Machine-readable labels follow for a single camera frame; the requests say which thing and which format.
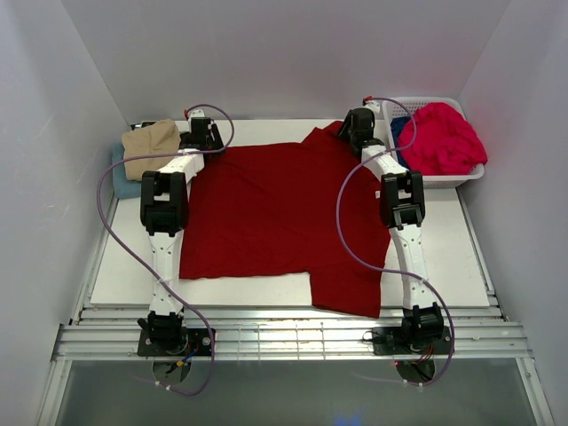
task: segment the blue cloth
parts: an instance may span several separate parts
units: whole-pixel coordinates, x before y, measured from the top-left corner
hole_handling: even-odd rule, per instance
[[[113,164],[118,163],[124,158],[124,146],[122,144],[113,145]],[[142,193],[142,184],[136,180],[126,178],[124,164],[113,169],[114,196],[119,200],[124,198],[136,198]]]
[[[410,117],[406,115],[404,117],[397,117],[390,122],[390,132],[392,133],[392,141],[394,142],[395,148],[398,148],[398,137],[409,121]],[[398,164],[410,170],[408,164],[406,164],[405,162],[405,159],[402,158],[402,153],[400,151],[397,151],[397,158]]]

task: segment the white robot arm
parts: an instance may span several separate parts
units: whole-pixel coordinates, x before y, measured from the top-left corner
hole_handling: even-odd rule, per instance
[[[192,111],[187,122],[177,122],[177,126],[190,130],[188,146],[178,151],[184,155],[175,157],[157,171],[146,171],[140,197],[140,219],[149,235],[152,267],[176,293],[181,247],[189,218],[191,180],[205,166],[203,155],[192,153],[223,144],[217,126],[202,110]],[[182,328],[183,305],[158,280],[154,280],[153,296],[147,321],[139,319],[138,324],[151,343],[167,353],[176,353],[187,343]]]
[[[363,101],[363,107],[352,109],[345,118],[338,137],[351,146],[362,162],[386,151],[384,144],[375,138],[377,105]],[[444,319],[434,293],[422,280],[428,271],[422,253],[422,221],[425,215],[422,174],[400,166],[390,155],[379,155],[366,162],[381,181],[380,215],[383,225],[397,250],[401,272],[410,272],[421,280],[401,273],[403,285],[403,319],[401,331],[373,330],[382,333],[384,341],[424,347],[439,341],[445,333]]]
[[[364,147],[361,161],[385,150],[386,147],[382,145]],[[371,170],[378,180],[382,180],[384,175],[406,178],[408,172],[408,169],[402,167],[387,154],[371,160],[365,167]],[[422,252],[421,224],[409,224],[401,219],[400,225],[390,228],[389,232],[397,250],[400,270],[413,272],[427,280],[429,277]],[[412,310],[416,305],[419,307],[432,306],[437,301],[430,289],[414,277],[402,275],[402,286],[404,294],[402,306],[405,309]]]

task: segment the white laundry basket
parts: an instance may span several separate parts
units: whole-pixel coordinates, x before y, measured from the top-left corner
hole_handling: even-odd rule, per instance
[[[404,105],[411,113],[414,113],[417,109],[425,107],[426,105],[432,102],[443,102],[453,109],[455,109],[458,113],[460,113],[463,118],[465,115],[463,114],[462,107],[460,104],[453,99],[450,98],[415,98],[415,97],[406,97],[406,98],[394,98],[402,105]],[[393,104],[392,102],[384,101],[383,102],[383,115],[384,120],[386,121],[387,126],[387,135],[389,137],[388,140],[388,148],[394,148],[394,139],[392,137],[391,132],[391,121],[393,118],[397,117],[404,117],[408,116],[404,109],[402,109],[397,104]],[[398,161],[397,153],[391,153],[392,157]],[[485,173],[485,168],[483,164],[478,164],[474,167],[469,175],[457,175],[457,176],[424,176],[424,187],[425,188],[455,188],[456,186],[461,185],[464,182],[472,179],[479,179]]]

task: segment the pink towel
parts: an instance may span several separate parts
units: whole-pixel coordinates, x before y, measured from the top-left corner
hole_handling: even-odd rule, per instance
[[[431,103],[414,113],[418,137],[402,151],[412,170],[423,175],[469,175],[479,163],[487,163],[487,154],[476,132],[451,106]],[[408,122],[398,138],[398,146],[406,146],[413,135]]]

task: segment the white board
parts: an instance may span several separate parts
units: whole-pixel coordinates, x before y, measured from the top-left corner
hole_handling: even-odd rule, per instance
[[[233,143],[242,146],[301,141],[314,126],[323,127],[328,123],[329,120],[237,121],[237,136]],[[220,127],[221,125],[226,134],[226,123],[221,122]],[[383,125],[377,125],[379,135],[382,130]],[[428,190],[425,199],[422,246],[430,282],[449,306],[488,306],[485,284],[456,191]],[[151,262],[147,233],[139,221],[139,199],[119,201],[113,229],[142,258]],[[386,266],[398,269],[397,254],[392,243],[387,253]],[[381,289],[382,306],[402,305],[399,275],[385,273]],[[182,280],[179,293],[190,304],[198,306],[312,306],[308,273],[278,277]],[[99,306],[149,305],[151,299],[151,275],[109,238],[91,303]]]

